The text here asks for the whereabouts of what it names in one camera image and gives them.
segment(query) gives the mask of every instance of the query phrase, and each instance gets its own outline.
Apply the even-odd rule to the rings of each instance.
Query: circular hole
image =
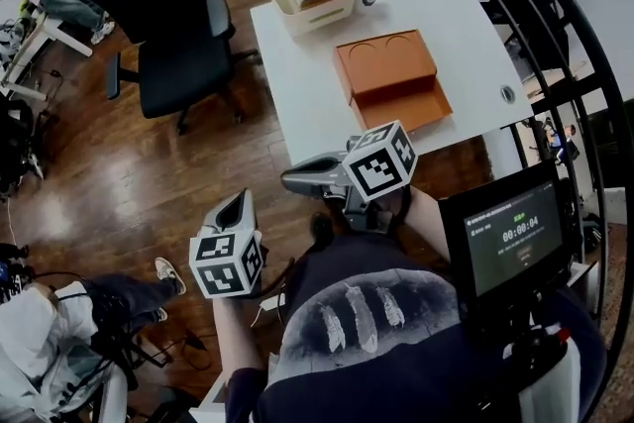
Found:
[[[502,94],[502,99],[504,99],[505,103],[513,104],[515,102],[515,92],[510,86],[504,85],[500,89],[500,93]]]

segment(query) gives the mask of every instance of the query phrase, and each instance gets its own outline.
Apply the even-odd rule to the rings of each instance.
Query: orange box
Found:
[[[364,129],[400,120],[412,131],[452,114],[417,30],[336,47],[335,65]]]

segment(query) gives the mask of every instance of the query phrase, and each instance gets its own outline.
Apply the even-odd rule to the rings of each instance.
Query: wooden floor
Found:
[[[249,9],[266,0],[227,1],[238,31],[234,51],[253,48]],[[186,12],[171,13],[157,23],[189,20]],[[322,204],[290,194],[279,183],[289,162],[261,67],[241,64],[234,83],[248,115],[244,124],[234,125],[225,105],[210,98],[192,108],[190,130],[179,137],[175,117],[143,117],[134,85],[124,85],[118,100],[106,100],[104,64],[116,51],[123,51],[124,64],[136,65],[136,51],[119,30],[92,58],[53,44],[39,61],[40,68],[56,68],[64,76],[61,87],[50,76],[43,83],[53,96],[51,109],[60,117],[47,136],[55,159],[45,181],[26,178],[11,200],[13,228],[17,242],[31,246],[38,271],[72,270],[87,277],[118,271],[150,280],[155,257],[173,261],[189,291],[167,306],[167,322],[147,332],[162,347],[183,337],[185,329],[198,336],[214,332],[211,303],[201,297],[187,267],[188,240],[209,208],[244,187],[253,191],[264,244],[270,249],[264,272],[268,281],[310,245],[309,217]],[[39,74],[34,70],[32,79]],[[488,176],[478,138],[422,157],[416,184],[440,197],[481,184]],[[0,238],[10,238],[4,217]],[[420,241],[408,236],[405,243],[413,256],[436,262]],[[51,283],[61,286],[68,280]],[[264,355],[279,346],[274,321],[274,316],[265,316],[256,330]],[[175,349],[168,368],[138,370],[141,387],[132,395],[133,404],[152,410],[158,402],[156,389],[164,385],[204,396],[221,369],[215,339],[204,343],[210,352],[208,370],[193,370]],[[191,360],[204,366],[207,356]]]

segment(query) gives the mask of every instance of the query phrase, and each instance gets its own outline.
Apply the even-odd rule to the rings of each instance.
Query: dark shirt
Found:
[[[286,287],[279,360],[238,370],[227,422],[456,421],[499,382],[505,344],[482,346],[460,323],[454,287],[389,239],[341,237],[304,256]],[[543,324],[569,328],[581,354],[581,414],[605,349],[568,291],[545,302]]]

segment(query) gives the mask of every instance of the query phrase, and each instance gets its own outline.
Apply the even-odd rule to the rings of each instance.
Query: timer display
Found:
[[[553,183],[465,219],[477,295],[499,286],[562,243]]]

